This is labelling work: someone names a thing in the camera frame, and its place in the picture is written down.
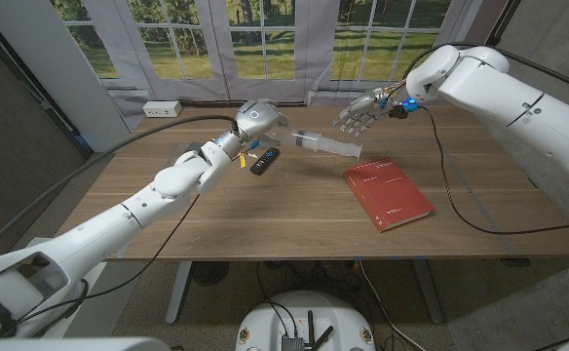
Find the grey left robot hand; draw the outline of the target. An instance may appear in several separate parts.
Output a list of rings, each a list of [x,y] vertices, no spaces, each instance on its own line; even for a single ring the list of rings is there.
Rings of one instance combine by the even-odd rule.
[[[250,141],[260,138],[275,126],[288,126],[288,119],[277,108],[277,103],[268,98],[249,100],[237,111],[235,120],[238,130],[224,132],[216,140],[230,158],[237,155]]]

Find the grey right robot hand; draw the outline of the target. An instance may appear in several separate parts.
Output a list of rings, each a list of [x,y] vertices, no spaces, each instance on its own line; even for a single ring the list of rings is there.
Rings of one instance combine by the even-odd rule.
[[[343,109],[331,125],[339,127],[343,133],[359,137],[378,121],[405,118],[407,113],[399,105],[408,98],[406,88],[367,90]]]

